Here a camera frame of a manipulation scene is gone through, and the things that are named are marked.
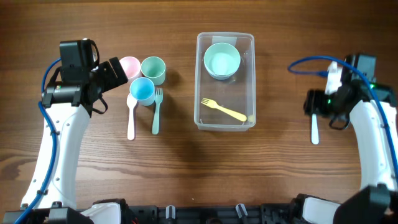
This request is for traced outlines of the blue plastic fork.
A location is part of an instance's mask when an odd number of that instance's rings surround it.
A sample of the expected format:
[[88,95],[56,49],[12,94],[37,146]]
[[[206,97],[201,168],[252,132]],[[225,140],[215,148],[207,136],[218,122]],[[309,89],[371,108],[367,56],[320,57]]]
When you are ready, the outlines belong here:
[[311,142],[314,145],[317,145],[320,142],[319,133],[318,133],[318,122],[317,122],[317,115],[316,114],[312,114]]

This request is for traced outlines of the white plastic spoon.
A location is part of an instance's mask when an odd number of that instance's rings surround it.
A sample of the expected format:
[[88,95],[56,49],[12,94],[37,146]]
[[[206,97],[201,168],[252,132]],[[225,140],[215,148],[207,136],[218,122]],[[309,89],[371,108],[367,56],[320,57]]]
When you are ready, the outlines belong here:
[[127,107],[129,108],[129,119],[127,124],[127,139],[132,141],[135,139],[135,127],[134,127],[134,110],[137,106],[137,100],[131,95],[127,96]]

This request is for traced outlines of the pink plastic cup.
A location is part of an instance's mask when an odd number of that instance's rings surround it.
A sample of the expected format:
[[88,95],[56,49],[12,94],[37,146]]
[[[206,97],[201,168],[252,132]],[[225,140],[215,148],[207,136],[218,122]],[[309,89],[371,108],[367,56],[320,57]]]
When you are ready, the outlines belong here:
[[127,56],[123,57],[119,62],[130,83],[142,76],[141,63],[137,58],[132,56]]

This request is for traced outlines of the blue plastic cup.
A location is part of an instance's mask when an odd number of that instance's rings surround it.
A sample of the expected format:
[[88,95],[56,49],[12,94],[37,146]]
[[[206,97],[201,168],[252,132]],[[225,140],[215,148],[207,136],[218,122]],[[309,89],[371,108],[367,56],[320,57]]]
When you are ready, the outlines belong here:
[[131,83],[129,91],[142,106],[150,106],[155,101],[155,85],[146,77],[135,79]]

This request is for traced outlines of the green plastic cup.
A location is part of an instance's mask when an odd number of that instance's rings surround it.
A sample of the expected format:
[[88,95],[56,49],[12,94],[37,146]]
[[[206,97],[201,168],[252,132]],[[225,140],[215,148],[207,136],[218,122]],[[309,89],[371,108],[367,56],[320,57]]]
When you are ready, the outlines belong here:
[[159,57],[148,57],[141,63],[141,73],[155,86],[163,84],[166,76],[165,62]]

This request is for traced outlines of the green plastic fork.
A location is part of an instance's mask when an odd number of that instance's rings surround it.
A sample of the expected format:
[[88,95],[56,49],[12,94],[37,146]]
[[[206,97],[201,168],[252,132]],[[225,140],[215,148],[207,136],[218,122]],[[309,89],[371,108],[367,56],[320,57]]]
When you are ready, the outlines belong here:
[[160,126],[160,105],[163,101],[163,89],[156,88],[155,91],[155,112],[154,112],[154,119],[152,123],[152,134],[159,133],[159,126]]

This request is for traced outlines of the clear plastic storage container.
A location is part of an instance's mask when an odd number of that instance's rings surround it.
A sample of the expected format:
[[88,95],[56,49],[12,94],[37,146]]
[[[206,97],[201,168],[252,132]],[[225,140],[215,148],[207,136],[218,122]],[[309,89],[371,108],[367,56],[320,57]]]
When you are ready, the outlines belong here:
[[[214,44],[227,43],[239,52],[240,64],[228,78],[213,78],[205,67],[205,52]],[[246,116],[240,121],[201,103],[207,98],[223,108]],[[256,123],[256,59],[251,34],[239,32],[202,32],[197,36],[195,65],[194,122],[206,131],[246,131]]]

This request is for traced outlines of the blue plastic bowl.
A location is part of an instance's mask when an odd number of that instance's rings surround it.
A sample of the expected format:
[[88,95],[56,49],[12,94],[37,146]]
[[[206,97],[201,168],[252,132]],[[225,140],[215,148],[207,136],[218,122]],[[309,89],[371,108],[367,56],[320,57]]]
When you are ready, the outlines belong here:
[[212,71],[208,71],[208,74],[216,80],[226,80],[232,77],[235,74],[235,72],[216,74]]

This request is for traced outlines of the yellow plastic fork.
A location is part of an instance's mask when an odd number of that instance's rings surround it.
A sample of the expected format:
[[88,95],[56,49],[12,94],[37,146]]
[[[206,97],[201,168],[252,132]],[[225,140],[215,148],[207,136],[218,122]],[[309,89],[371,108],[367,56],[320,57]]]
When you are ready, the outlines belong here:
[[212,109],[220,110],[220,111],[232,116],[233,118],[235,118],[235,119],[237,119],[239,121],[242,121],[242,122],[247,121],[246,115],[244,115],[242,113],[238,113],[238,112],[230,110],[230,109],[227,109],[227,108],[224,108],[224,107],[220,106],[215,100],[211,100],[211,99],[208,99],[208,98],[203,98],[201,100],[201,104],[203,104],[203,105],[205,105],[205,106],[207,106],[209,108],[212,108]]

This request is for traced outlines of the green plastic bowl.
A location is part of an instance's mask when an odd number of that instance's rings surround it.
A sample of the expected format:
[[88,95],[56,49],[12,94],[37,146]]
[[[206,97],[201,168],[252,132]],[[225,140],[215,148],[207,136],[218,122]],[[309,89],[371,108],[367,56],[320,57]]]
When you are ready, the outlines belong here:
[[216,74],[237,72],[241,64],[241,56],[236,47],[220,42],[208,47],[203,63],[206,71]]

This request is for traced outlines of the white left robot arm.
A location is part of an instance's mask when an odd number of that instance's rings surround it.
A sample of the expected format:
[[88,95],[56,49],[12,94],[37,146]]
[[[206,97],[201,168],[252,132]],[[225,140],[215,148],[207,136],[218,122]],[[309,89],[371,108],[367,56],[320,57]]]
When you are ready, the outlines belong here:
[[50,208],[55,202],[76,208],[76,171],[89,112],[71,103],[45,106],[39,102],[39,109],[44,117],[44,133],[21,209]]

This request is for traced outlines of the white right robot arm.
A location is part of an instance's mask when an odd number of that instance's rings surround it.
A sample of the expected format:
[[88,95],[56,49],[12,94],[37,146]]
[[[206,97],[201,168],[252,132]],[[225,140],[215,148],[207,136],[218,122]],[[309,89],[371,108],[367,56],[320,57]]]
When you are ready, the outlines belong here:
[[345,119],[354,127],[361,163],[360,191],[346,202],[306,196],[293,217],[307,223],[397,223],[396,115],[394,92],[384,85],[344,84],[335,92],[309,90],[308,115]]

